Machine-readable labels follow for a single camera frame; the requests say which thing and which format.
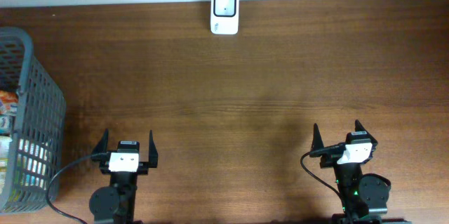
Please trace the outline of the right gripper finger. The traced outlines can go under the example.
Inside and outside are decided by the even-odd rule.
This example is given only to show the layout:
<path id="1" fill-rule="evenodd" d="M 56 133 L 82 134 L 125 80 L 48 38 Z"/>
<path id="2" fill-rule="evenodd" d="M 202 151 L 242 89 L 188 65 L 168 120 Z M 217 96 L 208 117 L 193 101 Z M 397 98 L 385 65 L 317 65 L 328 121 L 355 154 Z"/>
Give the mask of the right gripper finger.
<path id="1" fill-rule="evenodd" d="M 319 131 L 319 126 L 317 123 L 313 127 L 313 139 L 311 144 L 311 151 L 318 151 L 324 148 L 321 133 Z"/>
<path id="2" fill-rule="evenodd" d="M 361 132 L 361 131 L 366 132 L 367 131 L 358 119 L 356 119 L 354 123 L 355 123 L 355 131 L 356 132 Z"/>

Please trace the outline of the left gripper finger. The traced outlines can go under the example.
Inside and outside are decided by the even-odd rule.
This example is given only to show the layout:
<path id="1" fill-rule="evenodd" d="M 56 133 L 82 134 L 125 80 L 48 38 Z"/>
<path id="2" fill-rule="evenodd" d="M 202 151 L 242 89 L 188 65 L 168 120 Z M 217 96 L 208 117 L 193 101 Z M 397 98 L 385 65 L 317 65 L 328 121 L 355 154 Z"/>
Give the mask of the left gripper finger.
<path id="1" fill-rule="evenodd" d="M 154 143 L 153 133 L 149 132 L 149 168 L 156 168 L 158 166 L 159 154 Z"/>
<path id="2" fill-rule="evenodd" d="M 98 144 L 94 147 L 92 151 L 91 160 L 93 162 L 105 162 L 107 161 L 108 154 L 107 154 L 107 145 L 108 145 L 108 139 L 109 139 L 109 130 L 105 129 L 105 132 L 103 133 L 100 141 Z"/>

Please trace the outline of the orange tissue pack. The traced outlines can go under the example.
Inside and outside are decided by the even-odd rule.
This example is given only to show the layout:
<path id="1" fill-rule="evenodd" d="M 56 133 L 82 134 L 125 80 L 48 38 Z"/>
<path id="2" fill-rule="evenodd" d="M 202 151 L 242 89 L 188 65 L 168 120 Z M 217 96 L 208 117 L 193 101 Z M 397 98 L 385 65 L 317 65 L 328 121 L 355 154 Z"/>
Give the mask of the orange tissue pack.
<path id="1" fill-rule="evenodd" d="M 8 91 L 0 91 L 1 114 L 15 116 L 18 111 L 18 96 Z"/>

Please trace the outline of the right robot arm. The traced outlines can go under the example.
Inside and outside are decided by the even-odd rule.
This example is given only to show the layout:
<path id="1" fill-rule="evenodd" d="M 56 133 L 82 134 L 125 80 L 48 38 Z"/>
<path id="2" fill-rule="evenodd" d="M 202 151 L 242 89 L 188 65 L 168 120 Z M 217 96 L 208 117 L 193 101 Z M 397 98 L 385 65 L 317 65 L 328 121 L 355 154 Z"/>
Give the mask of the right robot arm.
<path id="1" fill-rule="evenodd" d="M 378 141 L 364 128 L 359 120 L 354 130 L 346 135 L 345 141 L 325 146 L 314 124 L 310 151 L 300 158 L 301 167 L 315 180 L 331 189 L 342 204 L 342 214 L 333 214 L 330 222 L 336 224 L 400 224 L 407 221 L 400 218 L 383 219 L 388 212 L 387 202 L 391 181 L 375 173 L 362 172 L 362 166 L 373 158 Z M 322 169 L 332 168 L 336 187 L 331 186 L 305 165 L 304 158 L 319 158 Z"/>

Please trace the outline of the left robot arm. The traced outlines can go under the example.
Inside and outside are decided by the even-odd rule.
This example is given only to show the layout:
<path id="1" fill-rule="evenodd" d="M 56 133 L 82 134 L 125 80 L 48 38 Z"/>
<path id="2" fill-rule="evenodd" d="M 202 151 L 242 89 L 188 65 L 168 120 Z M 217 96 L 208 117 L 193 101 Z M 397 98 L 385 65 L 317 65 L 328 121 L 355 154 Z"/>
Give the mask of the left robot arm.
<path id="1" fill-rule="evenodd" d="M 109 185 L 94 191 L 89 209 L 95 223 L 141 223 L 134 218 L 138 177 L 146 176 L 158 166 L 159 155 L 153 133 L 149 134 L 148 160 L 140 160 L 140 143 L 122 140 L 115 150 L 108 150 L 109 131 L 92 151 L 91 160 L 99 164 L 102 174 L 109 176 Z"/>

